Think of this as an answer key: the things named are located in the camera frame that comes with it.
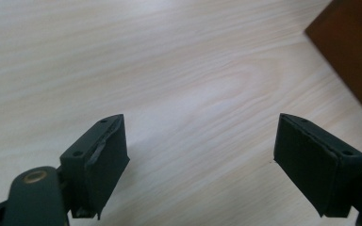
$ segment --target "wooden table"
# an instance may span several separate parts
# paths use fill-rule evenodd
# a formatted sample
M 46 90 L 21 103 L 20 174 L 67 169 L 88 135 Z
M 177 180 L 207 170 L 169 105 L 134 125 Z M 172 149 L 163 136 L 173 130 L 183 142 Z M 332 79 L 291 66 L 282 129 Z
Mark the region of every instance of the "wooden table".
M 131 162 L 72 225 L 353 225 L 272 160 L 281 112 L 362 152 L 362 106 L 303 33 L 328 3 L 0 1 L 0 202 L 123 113 Z

